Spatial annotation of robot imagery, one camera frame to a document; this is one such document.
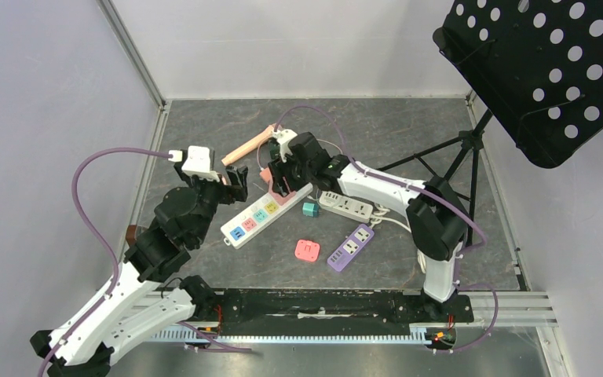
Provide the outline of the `coral plug adapter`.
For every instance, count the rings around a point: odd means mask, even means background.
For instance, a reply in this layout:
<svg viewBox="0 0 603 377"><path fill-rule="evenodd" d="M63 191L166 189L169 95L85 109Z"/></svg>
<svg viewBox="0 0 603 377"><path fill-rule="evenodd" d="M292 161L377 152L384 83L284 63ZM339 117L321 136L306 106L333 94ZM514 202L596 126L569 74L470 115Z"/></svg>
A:
<svg viewBox="0 0 603 377"><path fill-rule="evenodd" d="M316 262L320 255L320 245L310 240L299 240L294 249L294 256L305 262Z"/></svg>

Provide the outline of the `pink cube socket adapter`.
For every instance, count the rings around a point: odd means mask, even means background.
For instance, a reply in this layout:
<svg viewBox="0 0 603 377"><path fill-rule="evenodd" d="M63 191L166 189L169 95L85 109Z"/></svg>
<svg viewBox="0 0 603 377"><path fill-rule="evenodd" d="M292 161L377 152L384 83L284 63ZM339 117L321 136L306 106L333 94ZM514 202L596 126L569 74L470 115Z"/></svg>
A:
<svg viewBox="0 0 603 377"><path fill-rule="evenodd" d="M274 192L272 189L269 190L269 195L274 199L274 201L279 206L283 206L285 203L292 200L294 198L295 194L296 194L296 192L291 192L291 193L288 193L286 196L282 196L282 195Z"/></svg>

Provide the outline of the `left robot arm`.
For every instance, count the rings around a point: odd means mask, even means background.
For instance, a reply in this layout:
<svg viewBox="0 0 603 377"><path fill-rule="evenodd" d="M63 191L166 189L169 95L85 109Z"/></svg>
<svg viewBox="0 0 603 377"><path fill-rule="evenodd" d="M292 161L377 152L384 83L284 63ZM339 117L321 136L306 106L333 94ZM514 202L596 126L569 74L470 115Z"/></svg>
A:
<svg viewBox="0 0 603 377"><path fill-rule="evenodd" d="M221 204L247 199L247 167L226 168L229 179L209 178L174 169L185 183L171 189L154 209L154 218L124 254L117 273L65 324L37 331L31 345L42 357L41 376L106 376L111 367L155 333L177 322L207 320L215 309L215 293L200 276L146 309L127 312L166 283L200 248Z"/></svg>

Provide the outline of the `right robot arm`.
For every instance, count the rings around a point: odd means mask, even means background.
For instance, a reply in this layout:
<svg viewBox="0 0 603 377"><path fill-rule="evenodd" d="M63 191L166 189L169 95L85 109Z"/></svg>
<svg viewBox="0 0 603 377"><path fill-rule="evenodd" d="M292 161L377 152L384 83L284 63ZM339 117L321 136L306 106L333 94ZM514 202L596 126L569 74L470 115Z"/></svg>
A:
<svg viewBox="0 0 603 377"><path fill-rule="evenodd" d="M471 220L459 198L439 178L414 181L367 167L343 154L331 156L310 132L272 135L279 152L268 164L272 189L281 196L311 184L323 192L365 199L407 219L426 260L422 311L443 320L454 309L455 256Z"/></svg>

